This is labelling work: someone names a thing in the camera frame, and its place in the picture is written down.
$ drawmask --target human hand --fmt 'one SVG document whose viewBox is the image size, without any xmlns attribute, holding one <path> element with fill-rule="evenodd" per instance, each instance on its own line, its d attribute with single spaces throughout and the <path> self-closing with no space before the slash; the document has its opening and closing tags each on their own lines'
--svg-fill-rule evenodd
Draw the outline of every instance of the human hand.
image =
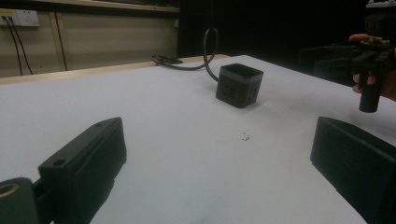
<svg viewBox="0 0 396 224">
<path fill-rule="evenodd" d="M 358 34 L 352 35 L 349 40 L 356 41 L 356 40 L 365 40 L 373 38 L 373 36 L 369 36 L 366 34 Z M 358 83 L 360 75 L 354 75 L 353 80 Z M 367 79 L 367 85 L 373 85 L 375 83 L 375 76 L 369 75 Z M 353 91 L 357 93 L 361 93 L 362 89 L 358 88 L 358 85 L 353 86 Z M 391 71 L 384 76 L 384 81 L 382 84 L 381 95 L 384 97 L 389 98 L 390 100 L 396 101 L 396 70 Z"/>
</svg>

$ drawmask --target wall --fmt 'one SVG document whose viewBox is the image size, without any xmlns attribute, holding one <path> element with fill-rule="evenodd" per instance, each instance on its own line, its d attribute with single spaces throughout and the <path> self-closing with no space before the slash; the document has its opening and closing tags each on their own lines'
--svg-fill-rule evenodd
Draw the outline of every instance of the wall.
<svg viewBox="0 0 396 224">
<path fill-rule="evenodd" d="M 17 27 L 34 74 L 149 61 L 176 56 L 173 19 L 38 12 L 39 27 Z M 29 70 L 20 48 L 23 74 Z M 7 27 L 0 27 L 0 77 L 20 75 Z"/>
</svg>

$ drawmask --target table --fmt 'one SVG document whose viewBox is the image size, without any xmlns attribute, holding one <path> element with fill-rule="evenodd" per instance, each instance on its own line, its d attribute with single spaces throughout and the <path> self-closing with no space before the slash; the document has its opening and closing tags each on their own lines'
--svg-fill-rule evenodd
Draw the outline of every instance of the table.
<svg viewBox="0 0 396 224">
<path fill-rule="evenodd" d="M 215 98 L 205 70 L 147 67 L 0 85 L 0 180 L 37 166 L 103 119 L 121 117 L 128 161 L 92 223 L 365 223 L 309 160 L 318 116 L 396 145 L 396 104 L 359 111 L 350 88 L 248 56 L 253 105 Z"/>
</svg>

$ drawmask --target power socket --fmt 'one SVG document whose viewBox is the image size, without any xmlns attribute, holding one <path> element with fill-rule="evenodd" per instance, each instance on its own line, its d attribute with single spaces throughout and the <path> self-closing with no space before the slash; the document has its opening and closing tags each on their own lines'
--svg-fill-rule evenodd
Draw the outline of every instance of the power socket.
<svg viewBox="0 0 396 224">
<path fill-rule="evenodd" d="M 240 63 L 222 66 L 216 98 L 237 108 L 253 104 L 259 94 L 262 74 L 263 71 Z"/>
<path fill-rule="evenodd" d="M 16 26 L 39 26 L 36 11 L 0 8 L 0 17 L 12 18 Z M 0 18 L 0 26 L 7 26 L 7 23 Z"/>
</svg>

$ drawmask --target wall outlet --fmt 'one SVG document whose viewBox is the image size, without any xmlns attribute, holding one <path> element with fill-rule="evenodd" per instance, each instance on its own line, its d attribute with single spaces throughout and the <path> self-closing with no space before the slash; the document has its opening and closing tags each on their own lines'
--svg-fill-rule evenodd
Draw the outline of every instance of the wall outlet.
<svg viewBox="0 0 396 224">
<path fill-rule="evenodd" d="M 0 8 L 0 26 L 7 26 L 3 17 L 12 18 L 16 26 L 40 25 L 36 11 Z"/>
</svg>

